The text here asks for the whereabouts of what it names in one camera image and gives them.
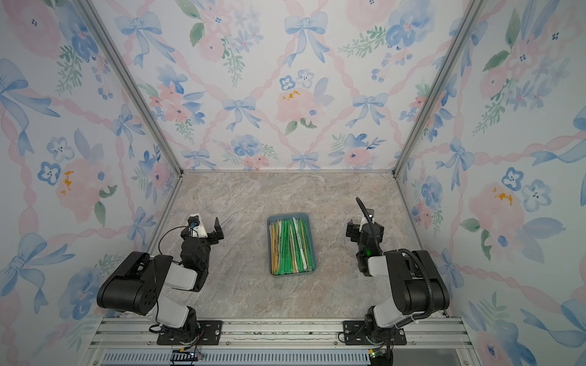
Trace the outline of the green straw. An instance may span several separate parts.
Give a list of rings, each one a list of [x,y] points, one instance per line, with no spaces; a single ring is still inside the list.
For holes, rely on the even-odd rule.
[[[293,222],[283,220],[280,227],[279,274],[298,274],[300,272],[297,259],[298,246],[296,234],[293,230]]]

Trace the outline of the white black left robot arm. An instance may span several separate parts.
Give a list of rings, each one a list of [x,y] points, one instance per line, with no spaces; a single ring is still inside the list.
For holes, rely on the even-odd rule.
[[[224,239],[219,220],[206,230],[192,215],[180,227],[180,260],[170,255],[132,252],[100,287],[97,305],[108,310],[148,317],[163,329],[195,332],[195,310],[163,294],[168,287],[199,292],[207,281],[212,247]]]

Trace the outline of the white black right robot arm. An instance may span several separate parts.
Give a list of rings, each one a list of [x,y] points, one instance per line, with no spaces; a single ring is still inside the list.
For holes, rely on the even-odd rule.
[[[358,245],[358,270],[366,277],[388,280],[389,299],[369,308],[366,333],[381,338],[393,329],[424,320],[450,306],[450,295],[438,268],[426,250],[382,251],[384,227],[366,221],[349,221],[346,237]]]

